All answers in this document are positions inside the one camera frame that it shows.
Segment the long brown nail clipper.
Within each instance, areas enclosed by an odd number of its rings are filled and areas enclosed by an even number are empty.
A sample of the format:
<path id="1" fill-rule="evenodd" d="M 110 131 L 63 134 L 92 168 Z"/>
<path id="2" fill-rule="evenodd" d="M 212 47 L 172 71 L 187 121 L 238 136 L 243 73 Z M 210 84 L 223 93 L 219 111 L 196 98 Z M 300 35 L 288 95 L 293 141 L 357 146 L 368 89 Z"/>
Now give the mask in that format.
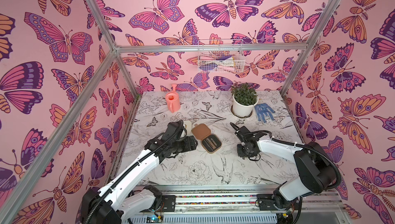
<path id="1" fill-rule="evenodd" d="M 211 139 L 206 139 L 205 141 L 206 141 L 207 147 L 208 147 L 210 150 L 214 151 L 214 150 L 217 149 L 217 144 L 216 144 L 216 142 L 213 142 Z"/>

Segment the dark brown clipper case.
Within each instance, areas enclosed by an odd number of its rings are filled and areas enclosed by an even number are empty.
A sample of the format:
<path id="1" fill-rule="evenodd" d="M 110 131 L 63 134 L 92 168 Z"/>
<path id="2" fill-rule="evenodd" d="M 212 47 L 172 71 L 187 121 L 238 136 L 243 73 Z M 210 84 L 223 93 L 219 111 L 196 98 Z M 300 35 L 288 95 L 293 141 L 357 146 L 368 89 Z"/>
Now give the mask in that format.
<path id="1" fill-rule="evenodd" d="M 218 151 L 222 147 L 222 142 L 220 139 L 211 132 L 210 128 L 205 124 L 198 124 L 191 130 L 192 134 L 195 136 L 197 140 L 201 142 L 202 147 L 209 153 L 213 154 Z M 213 142 L 216 142 L 217 149 L 212 151 L 207 147 L 206 139 L 211 139 Z"/>

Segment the cream clipper case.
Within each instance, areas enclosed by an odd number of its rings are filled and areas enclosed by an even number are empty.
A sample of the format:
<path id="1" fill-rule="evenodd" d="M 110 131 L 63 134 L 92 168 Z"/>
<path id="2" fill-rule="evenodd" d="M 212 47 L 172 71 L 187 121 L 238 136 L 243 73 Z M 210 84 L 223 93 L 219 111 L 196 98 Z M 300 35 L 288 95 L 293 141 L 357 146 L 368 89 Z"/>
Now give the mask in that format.
<path id="1" fill-rule="evenodd" d="M 183 126 L 185 128 L 185 131 L 183 131 L 182 136 L 184 137 L 184 136 L 192 135 L 192 132 L 191 132 L 192 123 L 190 121 L 186 120 L 186 121 L 183 121 Z"/>

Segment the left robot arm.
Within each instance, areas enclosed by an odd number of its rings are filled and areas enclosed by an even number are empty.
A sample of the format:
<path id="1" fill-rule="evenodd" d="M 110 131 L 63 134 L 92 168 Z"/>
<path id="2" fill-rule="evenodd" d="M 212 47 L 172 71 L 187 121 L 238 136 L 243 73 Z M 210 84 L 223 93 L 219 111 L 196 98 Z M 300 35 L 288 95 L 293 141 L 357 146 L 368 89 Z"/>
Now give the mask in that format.
<path id="1" fill-rule="evenodd" d="M 88 190 L 81 201 L 80 224 L 123 224 L 142 211 L 173 211 L 174 197 L 164 196 L 153 185 L 136 190 L 137 184 L 165 159 L 196 150 L 198 142 L 187 134 L 182 120 L 170 122 L 165 132 L 150 139 L 139 156 L 102 188 Z"/>

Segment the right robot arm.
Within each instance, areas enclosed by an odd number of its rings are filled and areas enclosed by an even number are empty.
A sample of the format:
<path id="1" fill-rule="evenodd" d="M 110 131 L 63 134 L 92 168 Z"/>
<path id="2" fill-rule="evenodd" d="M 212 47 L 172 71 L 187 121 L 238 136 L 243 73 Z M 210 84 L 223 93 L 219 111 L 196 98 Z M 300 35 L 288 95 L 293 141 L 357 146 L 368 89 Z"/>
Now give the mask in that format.
<path id="1" fill-rule="evenodd" d="M 287 142 L 274 138 L 267 130 L 249 131 L 245 126 L 231 124 L 240 140 L 237 153 L 240 158 L 255 161 L 262 153 L 273 154 L 296 165 L 298 175 L 274 190 L 260 194 L 256 204 L 263 210 L 288 211 L 300 207 L 302 197 L 337 188 L 342 175 L 324 149 L 315 142 L 308 144 Z"/>

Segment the blue gardening glove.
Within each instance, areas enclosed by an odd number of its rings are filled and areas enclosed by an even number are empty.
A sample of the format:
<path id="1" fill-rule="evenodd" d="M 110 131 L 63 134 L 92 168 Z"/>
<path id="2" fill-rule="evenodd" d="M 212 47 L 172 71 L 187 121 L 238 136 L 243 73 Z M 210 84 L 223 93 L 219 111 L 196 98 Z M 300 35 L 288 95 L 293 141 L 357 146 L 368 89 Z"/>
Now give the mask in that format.
<path id="1" fill-rule="evenodd" d="M 255 106 L 255 112 L 259 122 L 266 123 L 267 118 L 272 121 L 274 120 L 273 114 L 275 111 L 267 103 L 257 104 Z"/>

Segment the plant saucer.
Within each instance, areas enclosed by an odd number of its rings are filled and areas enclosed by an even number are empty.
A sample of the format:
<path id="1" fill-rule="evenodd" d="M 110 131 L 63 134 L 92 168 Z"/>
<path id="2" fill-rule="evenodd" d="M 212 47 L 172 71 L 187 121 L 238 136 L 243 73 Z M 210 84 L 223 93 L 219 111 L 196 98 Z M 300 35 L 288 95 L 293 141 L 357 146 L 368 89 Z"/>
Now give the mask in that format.
<path id="1" fill-rule="evenodd" d="M 254 111 L 251 111 L 248 115 L 239 116 L 239 115 L 236 115 L 235 112 L 233 111 L 233 109 L 231 108 L 231 113 L 232 113 L 233 116 L 235 116 L 238 119 L 248 119 L 248 118 L 250 118 L 253 115 Z"/>

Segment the pink watering can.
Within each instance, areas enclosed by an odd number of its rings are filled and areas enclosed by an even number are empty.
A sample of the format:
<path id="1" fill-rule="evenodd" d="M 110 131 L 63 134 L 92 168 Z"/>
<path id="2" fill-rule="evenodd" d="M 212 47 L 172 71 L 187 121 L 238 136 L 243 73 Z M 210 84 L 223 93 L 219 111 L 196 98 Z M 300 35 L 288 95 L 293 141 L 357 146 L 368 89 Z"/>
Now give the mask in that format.
<path id="1" fill-rule="evenodd" d="M 175 113 L 181 108 L 180 97 L 179 94 L 176 92 L 176 88 L 177 84 L 172 84 L 172 89 L 165 96 L 168 110 L 171 113 Z"/>

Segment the white potted green plant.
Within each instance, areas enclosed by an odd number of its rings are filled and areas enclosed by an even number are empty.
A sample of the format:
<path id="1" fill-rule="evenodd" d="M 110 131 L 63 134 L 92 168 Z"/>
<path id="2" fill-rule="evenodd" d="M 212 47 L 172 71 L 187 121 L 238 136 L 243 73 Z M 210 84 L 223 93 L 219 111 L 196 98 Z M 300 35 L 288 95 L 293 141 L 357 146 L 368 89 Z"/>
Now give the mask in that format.
<path id="1" fill-rule="evenodd" d="M 256 90 L 248 83 L 242 83 L 231 87 L 233 98 L 233 111 L 238 116 L 246 116 L 258 104 L 258 95 Z"/>

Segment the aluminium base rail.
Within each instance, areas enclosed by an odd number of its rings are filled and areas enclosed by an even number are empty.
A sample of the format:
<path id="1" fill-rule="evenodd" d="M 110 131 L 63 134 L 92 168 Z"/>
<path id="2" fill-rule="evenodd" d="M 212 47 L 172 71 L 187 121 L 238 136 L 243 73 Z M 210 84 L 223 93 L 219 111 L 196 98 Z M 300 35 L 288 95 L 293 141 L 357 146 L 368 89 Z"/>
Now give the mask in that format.
<path id="1" fill-rule="evenodd" d="M 93 224 L 349 224 L 334 190 L 275 206 L 275 184 L 103 187 L 83 201 L 98 204 Z"/>

